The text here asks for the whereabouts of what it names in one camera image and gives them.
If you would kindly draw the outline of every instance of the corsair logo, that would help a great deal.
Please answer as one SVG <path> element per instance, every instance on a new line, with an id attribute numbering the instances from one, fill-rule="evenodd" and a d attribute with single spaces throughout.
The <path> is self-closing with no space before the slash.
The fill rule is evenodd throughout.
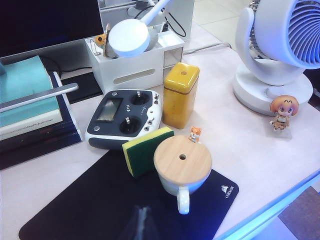
<path id="1" fill-rule="evenodd" d="M 234 187 L 231 186 L 231 187 L 229 188 L 229 191 L 228 191 L 228 188 L 229 188 L 229 187 L 228 187 L 228 186 L 225 186 L 225 185 L 222 185 L 222 186 L 221 186 L 221 191 L 225 193 L 225 198 L 226 198 L 226 199 L 229 198 L 230 194 L 232 193 L 232 191 L 233 191 L 233 189 L 234 189 Z"/>
<path id="2" fill-rule="evenodd" d="M 221 190 L 222 190 L 222 192 L 224 192 L 225 194 L 227 194 L 227 190 L 228 190 L 228 186 L 225 186 L 225 185 L 222 185 L 221 186 Z"/>

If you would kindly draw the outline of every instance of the joystick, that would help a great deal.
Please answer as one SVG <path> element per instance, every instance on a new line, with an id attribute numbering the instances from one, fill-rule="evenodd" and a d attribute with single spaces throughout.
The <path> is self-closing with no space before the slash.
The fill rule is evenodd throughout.
<path id="1" fill-rule="evenodd" d="M 126 117 L 120 124 L 120 131 L 124 134 L 133 134 L 140 128 L 141 124 L 138 119 Z"/>
<path id="2" fill-rule="evenodd" d="M 134 95 L 131 99 L 133 105 L 142 105 L 149 101 L 149 96 L 140 91 L 136 91 L 136 95 Z"/>

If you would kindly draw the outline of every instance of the mouse pad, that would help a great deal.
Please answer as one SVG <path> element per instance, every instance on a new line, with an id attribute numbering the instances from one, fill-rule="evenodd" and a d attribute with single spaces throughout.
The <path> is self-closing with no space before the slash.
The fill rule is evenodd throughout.
<path id="1" fill-rule="evenodd" d="M 135 209 L 148 207 L 152 227 L 146 228 L 154 232 L 149 239 L 211 240 L 238 192 L 233 181 L 211 170 L 190 195 L 189 214 L 182 215 L 177 198 L 163 189 L 155 170 L 134 179 L 123 152 L 111 150 L 29 220 L 19 237 L 133 240 L 126 233 L 130 226 L 136 229 Z"/>

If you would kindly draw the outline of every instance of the anime figure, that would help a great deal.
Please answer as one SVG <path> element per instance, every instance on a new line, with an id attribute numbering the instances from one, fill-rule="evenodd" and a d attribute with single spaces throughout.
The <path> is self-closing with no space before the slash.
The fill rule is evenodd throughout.
<path id="1" fill-rule="evenodd" d="M 271 112 L 276 113 L 276 116 L 270 121 L 274 130 L 280 129 L 283 131 L 286 127 L 289 127 L 289 118 L 298 112 L 298 108 L 299 103 L 295 97 L 289 95 L 276 97 L 270 105 Z"/>
<path id="2" fill-rule="evenodd" d="M 191 140 L 194 143 L 198 143 L 200 134 L 201 134 L 201 128 L 192 126 L 190 130 L 189 140 Z"/>

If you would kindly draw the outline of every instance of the lid hole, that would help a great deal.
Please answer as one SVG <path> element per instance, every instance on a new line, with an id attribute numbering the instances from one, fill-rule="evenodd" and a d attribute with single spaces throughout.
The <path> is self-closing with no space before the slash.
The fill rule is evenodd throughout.
<path id="1" fill-rule="evenodd" d="M 184 155 L 184 154 L 180 154 L 179 158 L 180 158 L 181 160 L 185 160 L 187 157 L 186 157 L 186 155 Z"/>

